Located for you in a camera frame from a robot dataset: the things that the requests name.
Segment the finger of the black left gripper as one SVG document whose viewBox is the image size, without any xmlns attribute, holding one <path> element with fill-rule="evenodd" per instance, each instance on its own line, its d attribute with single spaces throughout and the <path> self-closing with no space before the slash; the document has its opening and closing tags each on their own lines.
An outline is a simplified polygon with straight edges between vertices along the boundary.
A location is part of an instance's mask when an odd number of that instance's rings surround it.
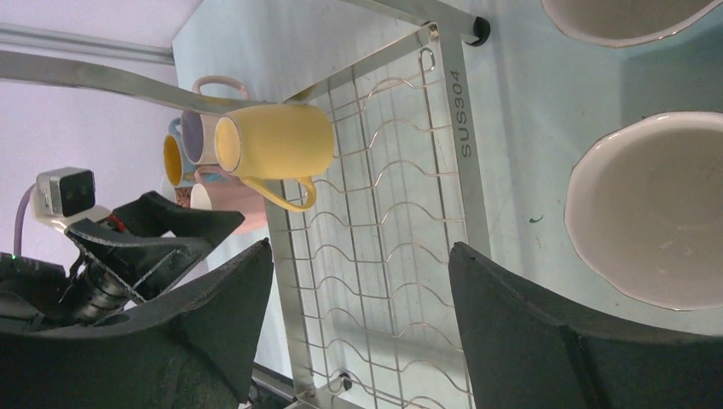
<svg viewBox="0 0 723 409">
<path fill-rule="evenodd" d="M 88 258 L 82 278 L 90 288 L 139 303 L 167 292 L 215 249 L 215 229 L 204 223 L 142 237 L 82 220 L 65 235 Z"/>
<path fill-rule="evenodd" d="M 197 210 L 180 206 L 155 191 L 112 211 L 123 232 L 136 237 L 200 237 L 221 243 L 246 219 L 236 210 Z"/>
</svg>

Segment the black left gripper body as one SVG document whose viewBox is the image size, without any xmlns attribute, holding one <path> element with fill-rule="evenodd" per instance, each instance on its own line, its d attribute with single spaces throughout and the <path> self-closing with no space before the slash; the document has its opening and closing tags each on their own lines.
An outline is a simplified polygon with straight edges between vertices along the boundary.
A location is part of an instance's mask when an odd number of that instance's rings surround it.
<svg viewBox="0 0 723 409">
<path fill-rule="evenodd" d="M 138 304 L 82 250 L 69 270 L 18 253 L 1 253 L 2 332 L 94 325 Z"/>
</svg>

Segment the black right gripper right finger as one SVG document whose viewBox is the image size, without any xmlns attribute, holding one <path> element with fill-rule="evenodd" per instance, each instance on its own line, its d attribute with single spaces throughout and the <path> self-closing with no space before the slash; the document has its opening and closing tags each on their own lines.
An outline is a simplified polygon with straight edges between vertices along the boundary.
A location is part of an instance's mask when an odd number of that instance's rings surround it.
<svg viewBox="0 0 723 409">
<path fill-rule="evenodd" d="M 479 408 L 719 408 L 722 340 L 600 312 L 468 244 L 448 275 Z"/>
</svg>

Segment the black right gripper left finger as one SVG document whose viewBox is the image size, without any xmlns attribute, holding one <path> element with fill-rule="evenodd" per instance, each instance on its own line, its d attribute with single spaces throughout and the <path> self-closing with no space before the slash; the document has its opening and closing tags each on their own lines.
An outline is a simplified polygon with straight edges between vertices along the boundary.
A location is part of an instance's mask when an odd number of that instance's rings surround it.
<svg viewBox="0 0 723 409">
<path fill-rule="evenodd" d="M 4 408 L 236 408 L 274 277 L 259 240 L 96 326 L 1 333 Z"/>
</svg>

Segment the iridescent pale pink mug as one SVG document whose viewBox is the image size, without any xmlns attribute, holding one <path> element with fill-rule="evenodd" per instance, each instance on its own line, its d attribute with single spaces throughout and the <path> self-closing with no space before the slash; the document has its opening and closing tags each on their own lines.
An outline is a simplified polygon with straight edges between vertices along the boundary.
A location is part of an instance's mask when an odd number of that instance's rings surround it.
<svg viewBox="0 0 723 409">
<path fill-rule="evenodd" d="M 192 91 L 200 94 L 201 87 L 207 84 L 225 84 L 237 89 L 242 100 L 249 98 L 248 89 L 242 82 L 221 75 L 198 78 L 193 84 Z M 183 111 L 180 119 L 182 147 L 188 159 L 196 165 L 217 164 L 214 135 L 220 117 L 218 115 Z"/>
</svg>

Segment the orange yellow mug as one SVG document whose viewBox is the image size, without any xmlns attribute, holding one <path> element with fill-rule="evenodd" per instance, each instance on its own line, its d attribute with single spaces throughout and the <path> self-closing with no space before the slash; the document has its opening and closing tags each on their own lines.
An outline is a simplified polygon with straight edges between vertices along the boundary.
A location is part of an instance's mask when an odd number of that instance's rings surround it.
<svg viewBox="0 0 723 409">
<path fill-rule="evenodd" d="M 308 105 L 275 104 L 242 108 L 222 116 L 214 132 L 219 165 L 268 201 L 303 212 L 317 200 L 315 176 L 333 161 L 334 133 L 326 113 Z M 268 181 L 293 179 L 307 198 L 295 204 L 275 193 Z"/>
</svg>

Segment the pale yellow faceted mug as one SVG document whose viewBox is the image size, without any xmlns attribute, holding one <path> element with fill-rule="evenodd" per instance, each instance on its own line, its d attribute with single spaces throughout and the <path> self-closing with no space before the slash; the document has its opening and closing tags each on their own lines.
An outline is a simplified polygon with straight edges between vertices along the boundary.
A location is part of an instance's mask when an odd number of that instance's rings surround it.
<svg viewBox="0 0 723 409">
<path fill-rule="evenodd" d="M 675 311 L 722 305 L 722 116 L 663 112 L 605 135 L 570 173 L 576 254 L 621 294 Z"/>
</svg>

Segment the light blue faceted mug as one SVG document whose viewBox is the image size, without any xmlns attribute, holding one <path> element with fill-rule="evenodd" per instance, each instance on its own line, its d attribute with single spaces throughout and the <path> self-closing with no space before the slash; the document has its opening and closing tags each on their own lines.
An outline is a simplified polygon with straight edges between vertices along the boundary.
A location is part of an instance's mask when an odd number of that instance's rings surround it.
<svg viewBox="0 0 723 409">
<path fill-rule="evenodd" d="M 611 49 L 672 37 L 722 6 L 721 0 L 542 0 L 565 36 Z"/>
</svg>

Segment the salmon dotted mug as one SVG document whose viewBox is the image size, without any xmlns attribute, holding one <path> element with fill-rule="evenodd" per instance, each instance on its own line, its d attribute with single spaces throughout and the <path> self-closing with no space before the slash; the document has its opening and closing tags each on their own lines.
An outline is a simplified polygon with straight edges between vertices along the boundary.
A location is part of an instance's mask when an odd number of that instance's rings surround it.
<svg viewBox="0 0 723 409">
<path fill-rule="evenodd" d="M 195 184 L 196 181 L 194 179 L 187 180 L 182 177 L 178 183 L 175 183 L 168 176 L 163 176 L 160 194 L 176 205 L 190 208 L 191 192 Z"/>
</svg>

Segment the blue butterfly mug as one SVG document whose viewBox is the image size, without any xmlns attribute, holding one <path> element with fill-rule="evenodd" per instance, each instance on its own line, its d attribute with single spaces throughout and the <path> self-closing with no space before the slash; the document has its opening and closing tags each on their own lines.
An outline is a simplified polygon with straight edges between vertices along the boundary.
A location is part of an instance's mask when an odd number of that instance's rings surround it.
<svg viewBox="0 0 723 409">
<path fill-rule="evenodd" d="M 168 125 L 163 143 L 165 174 L 175 188 L 192 187 L 196 183 L 196 165 L 187 157 L 182 144 L 181 119 L 174 118 Z"/>
</svg>

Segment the pink faceted mug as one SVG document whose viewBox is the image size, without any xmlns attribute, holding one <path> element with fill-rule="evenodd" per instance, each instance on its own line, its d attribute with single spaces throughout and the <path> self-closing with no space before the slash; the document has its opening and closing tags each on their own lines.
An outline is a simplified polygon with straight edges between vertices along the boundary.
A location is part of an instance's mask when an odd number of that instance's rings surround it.
<svg viewBox="0 0 723 409">
<path fill-rule="evenodd" d="M 238 211 L 245 220 L 234 234 L 252 233 L 267 225 L 264 197 L 218 165 L 201 165 L 194 173 L 190 207 Z"/>
</svg>

